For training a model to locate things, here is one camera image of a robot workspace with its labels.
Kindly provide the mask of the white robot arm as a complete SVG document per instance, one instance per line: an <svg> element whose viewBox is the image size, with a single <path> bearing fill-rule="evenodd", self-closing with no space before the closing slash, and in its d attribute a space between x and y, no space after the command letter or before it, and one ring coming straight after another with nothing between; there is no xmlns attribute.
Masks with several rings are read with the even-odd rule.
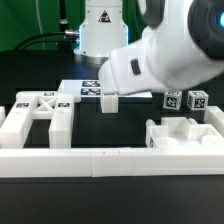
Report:
<svg viewBox="0 0 224 224"><path fill-rule="evenodd" d="M224 73L224 0L137 0L142 38L110 53L104 94L185 90Z"/></svg>

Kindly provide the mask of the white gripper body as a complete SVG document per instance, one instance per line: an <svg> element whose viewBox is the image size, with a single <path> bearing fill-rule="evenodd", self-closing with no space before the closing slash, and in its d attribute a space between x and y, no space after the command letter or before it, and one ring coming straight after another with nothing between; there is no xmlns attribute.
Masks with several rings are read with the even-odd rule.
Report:
<svg viewBox="0 0 224 224"><path fill-rule="evenodd" d="M103 94L129 95L138 92L165 92L167 87L152 73L147 63L150 38L113 50L101 66L98 78Z"/></svg>

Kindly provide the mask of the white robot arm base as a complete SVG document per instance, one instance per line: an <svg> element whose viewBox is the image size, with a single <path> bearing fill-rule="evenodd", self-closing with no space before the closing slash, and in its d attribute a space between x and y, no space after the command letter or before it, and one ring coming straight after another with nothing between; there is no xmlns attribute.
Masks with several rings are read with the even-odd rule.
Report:
<svg viewBox="0 0 224 224"><path fill-rule="evenodd" d="M123 0L85 0L85 19L74 50L76 60L101 65L112 50L128 45L122 9Z"/></svg>

